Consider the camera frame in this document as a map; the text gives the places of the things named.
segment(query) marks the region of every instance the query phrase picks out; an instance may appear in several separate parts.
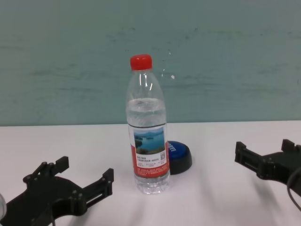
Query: qr code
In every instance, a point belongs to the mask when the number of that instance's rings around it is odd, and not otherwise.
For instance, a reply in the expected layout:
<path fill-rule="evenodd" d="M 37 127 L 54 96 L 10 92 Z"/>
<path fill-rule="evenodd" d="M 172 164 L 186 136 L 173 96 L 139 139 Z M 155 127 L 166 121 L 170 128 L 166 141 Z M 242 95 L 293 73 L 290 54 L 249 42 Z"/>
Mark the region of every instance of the qr code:
<path fill-rule="evenodd" d="M 165 152 L 162 152 L 160 155 L 161 155 L 161 160 L 164 160 L 166 158 L 166 153 Z"/>

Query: bottle label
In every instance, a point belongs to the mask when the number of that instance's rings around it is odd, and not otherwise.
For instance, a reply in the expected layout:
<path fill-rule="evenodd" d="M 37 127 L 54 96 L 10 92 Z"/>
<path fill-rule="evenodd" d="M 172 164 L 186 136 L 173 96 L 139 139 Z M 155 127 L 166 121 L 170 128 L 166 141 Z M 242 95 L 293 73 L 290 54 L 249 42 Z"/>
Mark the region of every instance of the bottle label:
<path fill-rule="evenodd" d="M 156 178 L 169 170 L 166 124 L 137 128 L 129 126 L 134 172 L 144 178 Z"/>

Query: black plastic mount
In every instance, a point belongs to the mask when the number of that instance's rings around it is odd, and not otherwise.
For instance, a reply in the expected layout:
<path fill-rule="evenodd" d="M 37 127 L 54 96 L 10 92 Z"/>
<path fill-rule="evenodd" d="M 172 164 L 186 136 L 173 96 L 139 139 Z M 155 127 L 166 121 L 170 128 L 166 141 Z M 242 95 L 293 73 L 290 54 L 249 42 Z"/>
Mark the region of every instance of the black plastic mount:
<path fill-rule="evenodd" d="M 254 171 L 263 180 L 275 180 L 286 184 L 291 174 L 301 167 L 301 146 L 287 139 L 282 142 L 283 152 L 261 156 L 246 148 L 241 142 L 236 143 L 235 162 Z M 297 175 L 291 185 L 301 196 L 301 176 Z"/>
<path fill-rule="evenodd" d="M 7 214 L 0 221 L 4 226 L 55 226 L 55 219 L 83 215 L 89 207 L 112 194 L 113 169 L 108 169 L 96 182 L 81 188 L 60 177 L 69 168 L 68 157 L 55 164 L 43 162 L 32 174 L 24 177 L 27 189 L 7 204 Z"/>

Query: water bottle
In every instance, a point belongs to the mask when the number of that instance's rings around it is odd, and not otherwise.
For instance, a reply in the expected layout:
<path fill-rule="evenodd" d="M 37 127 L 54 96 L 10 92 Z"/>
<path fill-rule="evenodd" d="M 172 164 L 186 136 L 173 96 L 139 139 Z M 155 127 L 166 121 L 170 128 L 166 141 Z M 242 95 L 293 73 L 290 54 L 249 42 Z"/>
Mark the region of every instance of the water bottle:
<path fill-rule="evenodd" d="M 127 122 L 135 183 L 145 194 L 163 192 L 169 185 L 166 110 L 150 55 L 130 60 L 132 78 L 127 89 Z"/>
<path fill-rule="evenodd" d="M 3 196 L 0 194 L 0 220 L 4 218 L 5 214 L 6 214 L 6 203 Z"/>

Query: white table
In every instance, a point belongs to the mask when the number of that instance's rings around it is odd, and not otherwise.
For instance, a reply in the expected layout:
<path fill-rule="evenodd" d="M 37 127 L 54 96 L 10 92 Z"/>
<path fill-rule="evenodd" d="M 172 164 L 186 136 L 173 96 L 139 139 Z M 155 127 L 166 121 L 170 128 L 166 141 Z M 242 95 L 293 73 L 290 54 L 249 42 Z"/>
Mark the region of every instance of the white table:
<path fill-rule="evenodd" d="M 283 184 L 260 180 L 234 162 L 236 141 L 259 154 L 280 151 L 283 138 L 301 144 L 301 121 L 180 123 L 167 129 L 169 140 L 190 148 L 193 165 L 171 176 L 169 191 L 144 195 L 134 185 L 127 125 L 0 128 L 0 193 L 11 200 L 25 189 L 25 175 L 66 155 L 70 168 L 59 176 L 84 187 L 114 168 L 115 182 L 112 196 L 82 217 L 58 219 L 57 226 L 301 224 Z"/>

